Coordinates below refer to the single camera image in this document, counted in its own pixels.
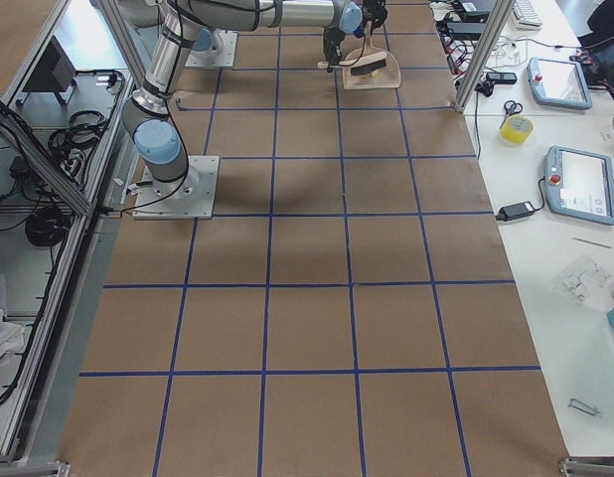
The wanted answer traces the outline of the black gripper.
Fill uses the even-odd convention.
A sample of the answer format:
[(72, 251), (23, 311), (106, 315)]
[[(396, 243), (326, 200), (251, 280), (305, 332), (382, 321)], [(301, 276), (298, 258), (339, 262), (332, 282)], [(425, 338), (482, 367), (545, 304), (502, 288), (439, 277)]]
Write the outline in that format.
[(323, 33), (323, 53), (327, 63), (338, 63), (342, 58), (341, 45), (345, 33), (338, 27), (327, 27)]

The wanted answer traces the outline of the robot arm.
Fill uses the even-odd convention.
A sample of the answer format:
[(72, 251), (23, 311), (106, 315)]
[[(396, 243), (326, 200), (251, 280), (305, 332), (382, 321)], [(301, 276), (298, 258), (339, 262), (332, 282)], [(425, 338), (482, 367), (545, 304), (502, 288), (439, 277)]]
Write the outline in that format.
[(384, 0), (334, 1), (334, 17), (330, 27), (357, 37), (370, 24), (370, 31), (380, 28), (388, 15)]
[(321, 27), (355, 33), (364, 21), (354, 1), (163, 1), (159, 37), (139, 88), (124, 103), (122, 122), (154, 181), (183, 183), (189, 176), (184, 142), (169, 101), (186, 66), (218, 68), (232, 52), (228, 39), (259, 28)]

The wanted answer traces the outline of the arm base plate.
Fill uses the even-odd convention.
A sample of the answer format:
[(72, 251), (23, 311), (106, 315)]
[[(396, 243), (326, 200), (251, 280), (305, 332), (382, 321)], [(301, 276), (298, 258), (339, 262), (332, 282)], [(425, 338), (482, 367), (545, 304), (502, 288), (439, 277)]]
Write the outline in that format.
[(183, 185), (155, 182), (144, 168), (132, 215), (146, 220), (210, 219), (213, 216), (219, 176), (219, 156), (190, 156), (189, 172)]
[(238, 33), (203, 28), (188, 56), (188, 69), (232, 68)]

